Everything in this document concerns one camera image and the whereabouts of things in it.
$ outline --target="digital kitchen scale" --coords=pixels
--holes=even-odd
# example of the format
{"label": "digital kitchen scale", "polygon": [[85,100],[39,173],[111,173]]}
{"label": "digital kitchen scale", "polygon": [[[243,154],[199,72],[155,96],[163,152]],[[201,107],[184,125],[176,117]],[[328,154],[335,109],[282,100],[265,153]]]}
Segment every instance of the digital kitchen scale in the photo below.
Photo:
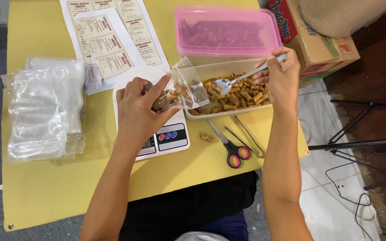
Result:
{"label": "digital kitchen scale", "polygon": [[[113,105],[117,130],[117,90],[125,88],[127,83],[133,80],[135,77],[140,77],[151,82],[155,82],[165,74],[166,73],[163,70],[153,66],[139,66],[133,67],[119,75],[119,81],[115,84],[113,89]],[[153,134],[153,136],[144,143],[135,161],[186,150],[189,148],[189,146],[189,134],[187,132],[184,112],[179,111],[171,119],[169,119],[169,121],[160,130]]]}

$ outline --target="scissors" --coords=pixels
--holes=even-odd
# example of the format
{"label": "scissors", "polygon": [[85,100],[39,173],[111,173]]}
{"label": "scissors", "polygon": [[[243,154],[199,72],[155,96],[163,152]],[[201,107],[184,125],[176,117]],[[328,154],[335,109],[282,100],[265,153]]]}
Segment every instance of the scissors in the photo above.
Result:
{"label": "scissors", "polygon": [[229,167],[238,168],[241,165],[241,160],[247,160],[250,156],[250,151],[245,146],[235,146],[231,141],[227,139],[209,120],[212,129],[220,137],[222,144],[227,149],[227,164]]}

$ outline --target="hand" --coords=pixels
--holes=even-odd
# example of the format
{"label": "hand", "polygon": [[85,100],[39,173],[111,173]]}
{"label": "hand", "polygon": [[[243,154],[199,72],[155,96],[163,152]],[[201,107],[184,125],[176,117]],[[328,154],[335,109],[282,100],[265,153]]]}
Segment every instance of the hand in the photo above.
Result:
{"label": "hand", "polygon": [[[278,63],[276,56],[286,54],[285,61]],[[297,109],[300,63],[296,52],[291,48],[280,47],[272,51],[267,59],[256,64],[255,68],[268,64],[268,69],[253,76],[256,83],[269,84],[269,98],[274,109]]]}
{"label": "hand", "polygon": [[142,145],[177,113],[179,108],[168,108],[156,113],[151,110],[153,102],[160,96],[171,78],[164,75],[147,93],[143,94],[148,80],[135,77],[125,89],[116,93],[118,109],[118,133],[115,143],[129,144],[140,149]]}

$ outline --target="brown doormat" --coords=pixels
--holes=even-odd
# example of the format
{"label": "brown doormat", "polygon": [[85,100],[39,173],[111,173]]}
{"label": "brown doormat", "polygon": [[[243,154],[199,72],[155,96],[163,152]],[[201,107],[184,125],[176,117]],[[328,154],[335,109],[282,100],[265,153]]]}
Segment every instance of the brown doormat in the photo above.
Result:
{"label": "brown doormat", "polygon": [[[355,33],[352,38],[360,60],[324,78],[333,99],[386,103],[386,14]],[[351,121],[364,106],[337,104],[343,125]],[[349,141],[386,139],[386,108],[375,108],[347,135]],[[356,156],[368,161],[369,168],[360,166],[366,185],[386,178],[386,145],[354,149]],[[378,221],[386,233],[386,186],[370,192]]]}

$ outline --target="stack of plastic bags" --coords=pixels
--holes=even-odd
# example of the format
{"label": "stack of plastic bags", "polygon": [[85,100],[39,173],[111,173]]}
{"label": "stack of plastic bags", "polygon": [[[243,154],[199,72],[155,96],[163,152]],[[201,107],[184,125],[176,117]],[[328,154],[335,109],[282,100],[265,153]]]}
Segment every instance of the stack of plastic bags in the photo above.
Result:
{"label": "stack of plastic bags", "polygon": [[1,76],[12,124],[8,162],[83,153],[86,70],[83,60],[28,58],[24,71]]}

